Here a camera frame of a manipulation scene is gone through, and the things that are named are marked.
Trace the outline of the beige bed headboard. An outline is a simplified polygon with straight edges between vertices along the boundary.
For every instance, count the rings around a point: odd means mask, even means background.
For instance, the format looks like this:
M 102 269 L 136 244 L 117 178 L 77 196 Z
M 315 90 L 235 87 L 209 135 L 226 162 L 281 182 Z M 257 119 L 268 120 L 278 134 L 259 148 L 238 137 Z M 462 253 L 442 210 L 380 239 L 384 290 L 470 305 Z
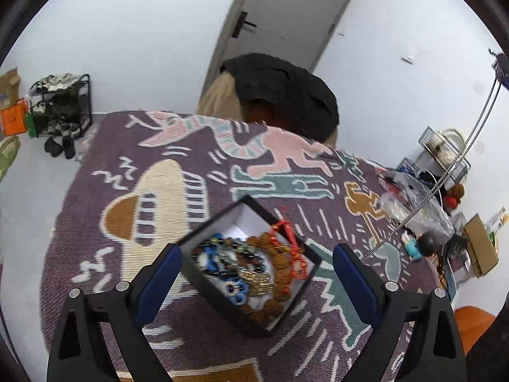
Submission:
M 228 72 L 221 73 L 200 98 L 196 114 L 245 123 L 264 123 L 320 141 L 328 147 L 335 147 L 337 143 L 337 128 L 331 131 L 326 130 L 326 135 L 321 135 L 319 140 L 318 135 L 313 135 L 309 129 L 304 129 L 298 118 L 285 108 L 281 109 L 262 99 L 241 103 L 236 95 L 235 79 Z

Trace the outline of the black shoe rack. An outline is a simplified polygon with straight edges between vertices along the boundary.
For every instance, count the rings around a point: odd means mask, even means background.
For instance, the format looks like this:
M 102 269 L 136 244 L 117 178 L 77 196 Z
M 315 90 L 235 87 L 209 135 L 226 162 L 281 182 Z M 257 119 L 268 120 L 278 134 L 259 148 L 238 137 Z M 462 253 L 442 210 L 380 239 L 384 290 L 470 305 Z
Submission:
M 28 90 L 25 121 L 32 138 L 82 137 L 92 123 L 91 76 L 65 73 L 36 81 Z

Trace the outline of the cartoon boy figurine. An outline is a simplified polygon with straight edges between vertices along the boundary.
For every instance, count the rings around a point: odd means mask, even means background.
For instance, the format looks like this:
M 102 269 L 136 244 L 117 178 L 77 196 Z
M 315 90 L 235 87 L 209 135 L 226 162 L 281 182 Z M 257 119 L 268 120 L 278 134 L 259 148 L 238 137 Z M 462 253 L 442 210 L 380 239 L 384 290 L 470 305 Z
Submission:
M 431 231 L 415 236 L 410 230 L 405 230 L 400 240 L 411 261 L 431 257 L 440 247 L 436 235 Z

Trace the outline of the purple patterned blanket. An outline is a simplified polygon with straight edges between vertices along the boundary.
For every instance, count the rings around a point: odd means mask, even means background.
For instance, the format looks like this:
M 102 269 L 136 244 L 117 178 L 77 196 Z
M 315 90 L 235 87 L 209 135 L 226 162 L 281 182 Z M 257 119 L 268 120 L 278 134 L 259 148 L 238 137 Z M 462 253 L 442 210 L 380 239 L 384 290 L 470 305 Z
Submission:
M 385 280 L 429 292 L 425 260 L 410 261 L 380 209 L 366 161 L 257 124 L 168 112 L 116 112 L 102 121 L 66 193 L 46 253 L 41 327 L 51 341 L 70 289 L 105 292 L 132 280 L 169 243 L 211 218 L 246 236 L 253 197 L 286 218 L 322 259 L 288 316 L 267 338 L 247 338 L 185 277 L 177 277 L 144 335 L 176 380 L 339 381 L 371 330 L 332 265 L 340 242 Z

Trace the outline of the clear plastic bag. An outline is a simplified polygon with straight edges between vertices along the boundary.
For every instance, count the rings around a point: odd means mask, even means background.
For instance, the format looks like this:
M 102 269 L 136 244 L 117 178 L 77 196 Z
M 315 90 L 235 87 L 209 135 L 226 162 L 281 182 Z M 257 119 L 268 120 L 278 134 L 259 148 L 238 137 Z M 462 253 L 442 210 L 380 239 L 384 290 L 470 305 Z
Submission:
M 385 192 L 380 207 L 385 214 L 402 223 L 412 214 L 405 226 L 416 236 L 431 232 L 441 242 L 447 242 L 455 229 L 436 197 L 426 198 L 430 189 L 408 173 L 382 171 L 377 173 Z

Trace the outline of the green round rug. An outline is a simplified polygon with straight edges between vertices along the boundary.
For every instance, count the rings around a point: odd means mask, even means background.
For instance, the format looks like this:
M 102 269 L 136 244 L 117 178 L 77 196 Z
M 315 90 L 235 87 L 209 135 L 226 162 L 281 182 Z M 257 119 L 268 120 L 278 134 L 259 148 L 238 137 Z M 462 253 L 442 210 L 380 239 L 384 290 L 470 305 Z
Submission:
M 6 137 L 1 141 L 0 147 L 0 181 L 3 180 L 8 170 L 12 166 L 17 157 L 19 148 L 21 146 L 19 137 L 12 135 Z

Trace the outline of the black slippers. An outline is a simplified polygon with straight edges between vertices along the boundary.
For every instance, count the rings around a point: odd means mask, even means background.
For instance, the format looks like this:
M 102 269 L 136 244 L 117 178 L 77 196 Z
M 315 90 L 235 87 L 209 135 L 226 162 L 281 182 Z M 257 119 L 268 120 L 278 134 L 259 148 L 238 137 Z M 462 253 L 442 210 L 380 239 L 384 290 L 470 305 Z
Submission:
M 73 159 L 76 155 L 74 140 L 69 135 L 64 136 L 61 143 L 58 143 L 55 139 L 49 137 L 44 143 L 44 150 L 53 158 L 64 154 L 66 159 Z

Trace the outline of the grey door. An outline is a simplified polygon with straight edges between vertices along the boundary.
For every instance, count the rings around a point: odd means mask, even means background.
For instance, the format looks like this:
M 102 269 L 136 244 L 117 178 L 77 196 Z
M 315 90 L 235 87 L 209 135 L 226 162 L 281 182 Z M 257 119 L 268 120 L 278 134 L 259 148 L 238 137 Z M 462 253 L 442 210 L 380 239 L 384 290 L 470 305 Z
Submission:
M 233 0 L 217 38 L 202 91 L 223 61 L 246 53 L 265 53 L 312 72 L 350 0 Z M 256 29 L 245 26 L 231 37 L 242 11 Z

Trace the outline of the black jewelry box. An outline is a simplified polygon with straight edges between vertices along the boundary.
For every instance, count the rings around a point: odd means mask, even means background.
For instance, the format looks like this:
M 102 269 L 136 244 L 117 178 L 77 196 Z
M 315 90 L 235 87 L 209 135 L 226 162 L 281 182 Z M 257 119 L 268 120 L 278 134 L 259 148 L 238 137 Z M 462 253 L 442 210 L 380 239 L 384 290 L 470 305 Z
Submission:
M 268 338 L 288 317 L 322 258 L 286 218 L 244 196 L 178 243 L 182 273 L 207 302 L 250 338 Z

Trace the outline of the cardboard box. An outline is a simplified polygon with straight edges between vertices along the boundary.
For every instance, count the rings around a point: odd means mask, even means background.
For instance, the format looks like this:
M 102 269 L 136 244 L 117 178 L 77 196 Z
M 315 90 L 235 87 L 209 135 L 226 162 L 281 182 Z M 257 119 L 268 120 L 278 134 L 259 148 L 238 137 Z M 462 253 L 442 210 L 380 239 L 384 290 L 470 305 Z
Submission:
M 468 252 L 475 277 L 486 276 L 498 265 L 499 257 L 478 214 L 466 223 L 464 234 L 468 240 Z

